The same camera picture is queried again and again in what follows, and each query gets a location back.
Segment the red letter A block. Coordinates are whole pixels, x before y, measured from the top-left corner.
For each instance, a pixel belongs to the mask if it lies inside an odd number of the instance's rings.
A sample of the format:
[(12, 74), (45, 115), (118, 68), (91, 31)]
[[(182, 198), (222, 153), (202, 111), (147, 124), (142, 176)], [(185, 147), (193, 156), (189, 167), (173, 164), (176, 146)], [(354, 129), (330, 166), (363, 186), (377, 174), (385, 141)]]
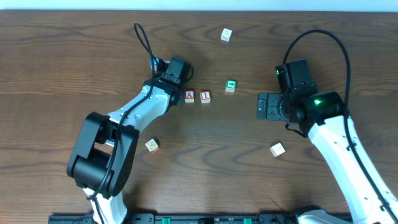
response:
[(185, 90), (184, 100), (186, 103), (194, 103), (195, 102), (195, 91), (194, 90)]

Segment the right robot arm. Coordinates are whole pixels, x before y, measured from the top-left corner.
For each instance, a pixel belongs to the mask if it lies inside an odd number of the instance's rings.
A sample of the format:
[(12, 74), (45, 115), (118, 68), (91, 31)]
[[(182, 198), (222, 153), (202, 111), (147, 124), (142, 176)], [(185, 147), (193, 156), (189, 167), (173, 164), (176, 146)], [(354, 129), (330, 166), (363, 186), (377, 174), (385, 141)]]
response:
[(318, 91), (306, 60), (275, 68), (279, 92), (260, 93), (257, 118), (298, 126), (331, 169), (353, 223), (397, 223), (397, 199), (361, 144), (353, 120), (343, 115), (335, 91)]

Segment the blue number 2 block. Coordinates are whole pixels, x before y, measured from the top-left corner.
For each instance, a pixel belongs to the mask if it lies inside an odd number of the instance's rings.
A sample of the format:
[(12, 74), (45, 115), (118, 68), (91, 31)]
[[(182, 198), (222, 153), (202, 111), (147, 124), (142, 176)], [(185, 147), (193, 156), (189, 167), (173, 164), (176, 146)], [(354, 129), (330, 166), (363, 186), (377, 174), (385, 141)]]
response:
[(154, 58), (151, 61), (150, 65), (151, 65), (152, 69), (156, 72), (158, 69), (158, 66), (159, 66), (159, 58), (158, 57)]

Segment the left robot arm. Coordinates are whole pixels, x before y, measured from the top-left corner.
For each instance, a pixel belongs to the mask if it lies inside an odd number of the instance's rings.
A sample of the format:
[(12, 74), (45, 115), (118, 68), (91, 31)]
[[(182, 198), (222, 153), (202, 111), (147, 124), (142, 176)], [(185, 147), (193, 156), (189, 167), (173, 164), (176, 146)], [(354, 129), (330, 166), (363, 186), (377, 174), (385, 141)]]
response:
[(86, 193), (95, 223), (126, 220), (122, 189), (131, 173), (139, 135), (183, 100), (184, 85), (194, 73), (191, 64), (176, 57), (156, 58), (151, 65), (154, 76), (135, 98), (116, 111), (92, 112), (85, 118), (68, 162), (67, 175)]

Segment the red letter I block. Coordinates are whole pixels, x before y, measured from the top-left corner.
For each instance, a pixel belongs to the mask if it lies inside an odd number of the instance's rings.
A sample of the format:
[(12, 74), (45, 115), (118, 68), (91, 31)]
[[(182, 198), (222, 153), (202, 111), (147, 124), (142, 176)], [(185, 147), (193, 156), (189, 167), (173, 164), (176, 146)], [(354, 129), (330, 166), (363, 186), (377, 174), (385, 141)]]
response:
[(200, 100), (202, 104), (211, 102), (211, 92), (210, 91), (201, 91), (200, 92)]

